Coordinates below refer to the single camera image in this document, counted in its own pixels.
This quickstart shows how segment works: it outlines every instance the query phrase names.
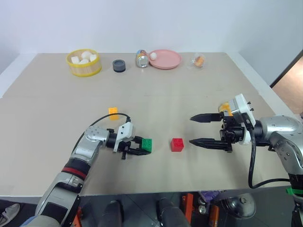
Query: green block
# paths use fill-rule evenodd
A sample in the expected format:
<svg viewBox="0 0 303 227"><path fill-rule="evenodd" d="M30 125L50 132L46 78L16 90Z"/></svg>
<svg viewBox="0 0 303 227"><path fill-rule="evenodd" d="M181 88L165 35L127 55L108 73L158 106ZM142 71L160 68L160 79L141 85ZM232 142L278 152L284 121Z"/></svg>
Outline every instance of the green block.
<svg viewBox="0 0 303 227"><path fill-rule="evenodd" d="M152 139L142 139L141 148L151 152L152 151Z"/></svg>

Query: can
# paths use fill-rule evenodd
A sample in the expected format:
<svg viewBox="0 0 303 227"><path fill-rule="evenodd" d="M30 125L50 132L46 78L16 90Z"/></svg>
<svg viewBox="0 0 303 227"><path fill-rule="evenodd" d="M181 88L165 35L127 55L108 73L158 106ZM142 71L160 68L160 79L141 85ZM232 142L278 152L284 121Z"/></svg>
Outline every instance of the can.
<svg viewBox="0 0 303 227"><path fill-rule="evenodd" d="M136 54L136 65L139 68L146 68L148 66L148 56L145 50L138 50Z"/></svg>

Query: yellow lego brick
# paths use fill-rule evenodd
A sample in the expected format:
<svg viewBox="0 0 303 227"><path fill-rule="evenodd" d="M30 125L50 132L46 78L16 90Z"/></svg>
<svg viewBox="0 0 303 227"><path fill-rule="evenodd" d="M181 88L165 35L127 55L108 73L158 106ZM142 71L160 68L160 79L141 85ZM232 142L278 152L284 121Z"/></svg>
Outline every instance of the yellow lego brick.
<svg viewBox="0 0 303 227"><path fill-rule="evenodd" d="M114 113L117 113L118 112L118 107L110 107L108 109L108 113L110 114L114 114ZM112 116L109 116L109 119L110 120L118 120L119 119L119 115L112 115Z"/></svg>

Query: black wire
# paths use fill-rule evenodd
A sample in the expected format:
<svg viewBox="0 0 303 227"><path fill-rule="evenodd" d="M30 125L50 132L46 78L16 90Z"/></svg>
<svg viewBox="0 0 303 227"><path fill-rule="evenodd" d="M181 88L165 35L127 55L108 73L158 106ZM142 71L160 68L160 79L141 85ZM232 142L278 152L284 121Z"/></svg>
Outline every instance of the black wire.
<svg viewBox="0 0 303 227"><path fill-rule="evenodd" d="M104 118L107 118L109 116L112 116L112 115L122 115L122 116L125 116L126 117L126 122L130 122L131 121L131 118L130 116L128 116L127 114L124 114L124 113L111 113L111 114L108 114L108 115L105 115L103 117L100 117L99 119L95 120L90 126L93 126L94 124L96 124L97 122L103 120ZM72 149L72 151L74 151L77 147L77 145L79 144L80 140L82 139L82 137L84 136L84 132L81 134L81 136L79 137L79 139L77 140L74 148Z"/></svg>
<svg viewBox="0 0 303 227"><path fill-rule="evenodd" d="M249 132L250 132L250 137L251 137L250 170L249 170L249 174L248 174L248 185L249 185L249 187L254 189L254 188L259 188L260 186L265 185L267 183L271 183L271 182L277 182L277 181L289 182L289 179L277 178L277 179L266 180L266 181L260 182L256 185L252 185L252 177L253 177L253 173L254 173L255 158L256 158L256 137L255 137L255 132L252 128L249 129Z"/></svg>

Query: red lego brick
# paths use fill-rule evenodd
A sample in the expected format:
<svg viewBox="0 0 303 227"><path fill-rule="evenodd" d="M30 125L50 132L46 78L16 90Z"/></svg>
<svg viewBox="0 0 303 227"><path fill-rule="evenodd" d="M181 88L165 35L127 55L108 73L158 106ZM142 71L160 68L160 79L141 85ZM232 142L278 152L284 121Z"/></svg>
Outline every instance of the red lego brick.
<svg viewBox="0 0 303 227"><path fill-rule="evenodd" d="M172 152L181 152L184 148L182 138L173 138L170 142L170 148Z"/></svg>

